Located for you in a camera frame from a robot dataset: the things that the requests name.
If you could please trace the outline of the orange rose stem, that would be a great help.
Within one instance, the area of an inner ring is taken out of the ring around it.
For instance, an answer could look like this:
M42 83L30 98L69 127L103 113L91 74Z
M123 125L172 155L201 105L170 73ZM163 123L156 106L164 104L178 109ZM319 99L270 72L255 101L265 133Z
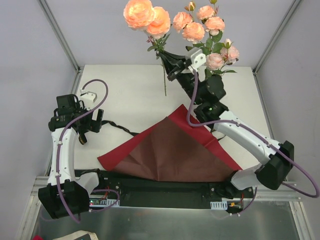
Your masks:
M185 11L178 12L172 22L173 28L177 33L181 33L184 40L192 43L193 45L201 45L205 37L205 29L201 23L196 22L194 11L196 3L190 1L184 7Z

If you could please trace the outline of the pink flower small bunch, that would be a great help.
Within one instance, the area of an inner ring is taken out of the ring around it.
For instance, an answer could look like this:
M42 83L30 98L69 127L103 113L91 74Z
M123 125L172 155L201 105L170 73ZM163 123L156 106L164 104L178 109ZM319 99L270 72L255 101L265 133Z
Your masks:
M150 0L129 0L123 9L123 17L130 29L147 35L147 42L151 44L147 51L155 51L159 59L170 36L169 13L161 6L153 6Z

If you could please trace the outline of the leafy rose stem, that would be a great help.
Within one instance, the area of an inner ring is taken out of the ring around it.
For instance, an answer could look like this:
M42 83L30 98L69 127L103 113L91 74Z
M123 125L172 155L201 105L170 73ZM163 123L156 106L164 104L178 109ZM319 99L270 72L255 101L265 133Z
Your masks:
M220 42L225 31L225 21L218 16L218 0L210 0L209 5L200 7L196 12L196 17L204 25L204 30L208 33L208 39L205 46L211 53L220 53L224 46Z

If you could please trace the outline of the black ribbon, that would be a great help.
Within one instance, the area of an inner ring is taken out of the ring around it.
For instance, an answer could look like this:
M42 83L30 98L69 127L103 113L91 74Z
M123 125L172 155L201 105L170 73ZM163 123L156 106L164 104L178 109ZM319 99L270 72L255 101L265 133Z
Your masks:
M116 124L114 121L111 120L102 120L102 121L97 121L97 120L92 120L91 122L81 122L80 120L78 120L76 123L72 124L72 127L77 131L79 137L79 142L84 145L85 143L88 142L85 133L87 132L93 132L93 133L99 133L100 129L102 126L109 124L114 128L118 128L121 129L122 131L126 132L127 134L131 135L132 137L135 137L139 134L141 134L140 132L133 132L130 131L129 129ZM194 132L194 131L187 131L186 129L183 129L182 127L180 127L184 132L186 132L188 135L190 135L191 137L193 137L195 140L199 141L200 143L204 142L205 137L207 137L210 141L217 141L219 142L220 140L224 139L226 136L222 136L219 138L216 138L215 136L211 135L205 135L204 133L198 133L198 132Z

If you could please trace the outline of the brown wrapping paper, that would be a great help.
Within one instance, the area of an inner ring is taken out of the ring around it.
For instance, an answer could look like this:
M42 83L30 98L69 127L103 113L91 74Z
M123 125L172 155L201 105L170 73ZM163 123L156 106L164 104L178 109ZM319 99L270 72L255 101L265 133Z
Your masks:
M99 156L102 167L159 182L223 182L241 167L204 126L187 123L180 105L169 116Z

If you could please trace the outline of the pink flower tall bunch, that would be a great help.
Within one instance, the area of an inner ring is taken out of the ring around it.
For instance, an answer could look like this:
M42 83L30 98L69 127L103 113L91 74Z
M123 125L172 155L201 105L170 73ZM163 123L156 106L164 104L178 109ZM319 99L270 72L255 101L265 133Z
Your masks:
M212 76L222 77L226 73L236 73L231 69L224 69L239 60L240 52L234 46L234 42L226 38L224 42L217 42L205 62L205 80Z

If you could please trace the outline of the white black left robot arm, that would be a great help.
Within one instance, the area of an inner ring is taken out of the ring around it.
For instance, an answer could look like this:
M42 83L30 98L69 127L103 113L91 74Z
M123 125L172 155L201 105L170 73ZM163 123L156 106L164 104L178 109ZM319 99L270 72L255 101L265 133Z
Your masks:
M98 133L104 111L97 111L93 119L93 105L97 94L87 91L56 98L57 108L48 123L52 137L52 160L47 185L38 190L38 198L52 219L87 212L90 194L102 194L106 183L98 168L85 170L75 176L75 145L87 142L87 132Z

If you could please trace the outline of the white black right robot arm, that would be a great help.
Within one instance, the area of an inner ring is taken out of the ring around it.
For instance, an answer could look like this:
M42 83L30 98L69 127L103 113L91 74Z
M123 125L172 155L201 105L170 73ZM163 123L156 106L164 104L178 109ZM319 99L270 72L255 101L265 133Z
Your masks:
M205 80L199 81L198 68L205 63L205 54L200 48L189 51L187 56L176 55L167 51L158 51L169 81L177 80L182 89L196 105L194 112L200 126L207 126L229 137L259 162L245 170L235 170L223 182L215 186L216 194L233 199L243 190L262 185L270 190L277 190L293 168L294 146L289 141L280 143L248 127L229 108L221 103L226 95L224 83L219 73L206 74Z

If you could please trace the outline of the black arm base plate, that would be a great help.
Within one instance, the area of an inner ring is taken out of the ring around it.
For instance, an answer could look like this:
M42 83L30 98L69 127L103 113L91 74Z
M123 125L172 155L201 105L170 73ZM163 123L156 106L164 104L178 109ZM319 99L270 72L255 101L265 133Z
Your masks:
M116 199L119 207L211 209L210 202L236 202L253 197L253 188L247 188L227 199L216 193L217 182L159 182L102 170L103 186L112 192L94 192L90 198Z

